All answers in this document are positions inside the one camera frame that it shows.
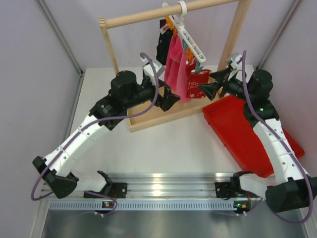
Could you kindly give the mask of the teal end clothes peg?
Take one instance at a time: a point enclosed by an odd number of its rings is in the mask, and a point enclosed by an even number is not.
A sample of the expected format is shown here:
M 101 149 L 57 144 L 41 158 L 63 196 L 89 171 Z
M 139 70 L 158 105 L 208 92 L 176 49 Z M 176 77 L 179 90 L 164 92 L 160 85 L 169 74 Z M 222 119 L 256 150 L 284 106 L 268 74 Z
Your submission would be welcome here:
M 198 74 L 198 73 L 200 73 L 200 71 L 203 69 L 203 65 L 201 65 L 201 63 L 200 62 L 196 62 L 196 65 L 195 65 L 195 69 L 194 70 L 192 70 L 192 73 L 194 73 L 194 74 Z

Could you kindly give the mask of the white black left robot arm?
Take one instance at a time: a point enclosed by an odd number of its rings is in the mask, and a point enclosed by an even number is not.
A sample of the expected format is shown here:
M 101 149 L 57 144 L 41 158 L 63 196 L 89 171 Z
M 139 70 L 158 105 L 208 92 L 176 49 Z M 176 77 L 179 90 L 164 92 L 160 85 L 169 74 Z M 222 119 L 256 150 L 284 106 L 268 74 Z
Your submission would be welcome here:
M 66 198 L 75 191 L 85 192 L 86 198 L 110 195 L 112 180 L 106 173 L 97 171 L 90 175 L 75 172 L 73 167 L 89 147 L 127 116 L 128 109 L 150 101 L 166 112 L 180 100 L 165 82 L 158 80 L 158 85 L 164 89 L 163 95 L 156 93 L 155 81 L 149 76 L 138 84 L 134 72 L 117 73 L 108 95 L 96 102 L 79 127 L 53 152 L 33 160 L 34 167 L 57 198 Z

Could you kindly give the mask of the white clip hanger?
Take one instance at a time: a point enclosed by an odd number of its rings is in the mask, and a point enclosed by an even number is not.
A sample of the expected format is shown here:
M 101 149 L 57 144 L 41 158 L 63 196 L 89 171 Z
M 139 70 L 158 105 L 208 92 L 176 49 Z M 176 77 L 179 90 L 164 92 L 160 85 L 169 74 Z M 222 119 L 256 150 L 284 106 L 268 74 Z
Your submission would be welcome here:
M 196 42 L 193 40 L 193 38 L 190 36 L 190 34 L 185 28 L 184 20 L 188 13 L 186 3 L 185 1 L 181 0 L 177 4 L 180 5 L 181 7 L 181 13 L 168 15 L 168 16 L 172 20 L 174 27 L 177 28 L 178 36 L 181 38 L 181 40 L 185 40 L 185 42 L 187 43 L 188 47 L 193 52 L 197 61 L 200 63 L 205 63 L 206 62 L 205 55 L 203 54 L 201 49 L 198 47 Z

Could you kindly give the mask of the pink towel sock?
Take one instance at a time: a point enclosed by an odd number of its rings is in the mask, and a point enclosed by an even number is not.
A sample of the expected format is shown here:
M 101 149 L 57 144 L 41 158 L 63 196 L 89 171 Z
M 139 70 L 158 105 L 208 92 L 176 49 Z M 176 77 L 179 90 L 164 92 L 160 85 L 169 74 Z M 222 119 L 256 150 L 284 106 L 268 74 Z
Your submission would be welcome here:
M 172 91 L 180 96 L 179 102 L 188 103 L 191 99 L 186 97 L 186 61 L 187 55 L 183 49 L 182 39 L 172 36 L 165 65 L 164 81 Z

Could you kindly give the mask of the red patterned sock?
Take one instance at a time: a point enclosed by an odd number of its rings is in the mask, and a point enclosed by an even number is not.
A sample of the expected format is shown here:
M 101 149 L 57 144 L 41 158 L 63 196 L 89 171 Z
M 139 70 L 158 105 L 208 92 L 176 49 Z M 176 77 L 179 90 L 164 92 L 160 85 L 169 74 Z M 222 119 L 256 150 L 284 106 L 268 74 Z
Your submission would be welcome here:
M 188 63 L 185 67 L 186 77 L 189 77 L 192 73 L 194 73 L 195 68 L 196 68 L 196 61 L 193 61 L 192 63 Z
M 187 75 L 187 92 L 186 98 L 188 99 L 202 99 L 205 94 L 198 88 L 198 86 L 203 84 L 208 84 L 209 75 L 211 71 L 208 69 L 203 69 L 199 73 L 189 72 Z

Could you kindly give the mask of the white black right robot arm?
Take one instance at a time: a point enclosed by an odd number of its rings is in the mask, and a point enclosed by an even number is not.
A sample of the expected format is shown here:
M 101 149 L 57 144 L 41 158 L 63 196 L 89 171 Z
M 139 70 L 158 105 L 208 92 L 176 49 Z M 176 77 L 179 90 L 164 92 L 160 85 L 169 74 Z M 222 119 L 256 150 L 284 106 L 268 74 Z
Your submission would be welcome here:
M 280 213 L 308 208 L 312 211 L 317 195 L 317 179 L 300 164 L 282 129 L 279 114 L 269 99 L 273 88 L 271 74 L 255 70 L 250 79 L 238 80 L 236 74 L 224 69 L 211 74 L 213 83 L 198 88 L 213 99 L 218 90 L 245 102 L 243 115 L 260 140 L 272 165 L 275 182 L 253 172 L 239 172 L 231 177 L 231 191 L 236 196 L 251 192 L 263 198 L 269 208 Z

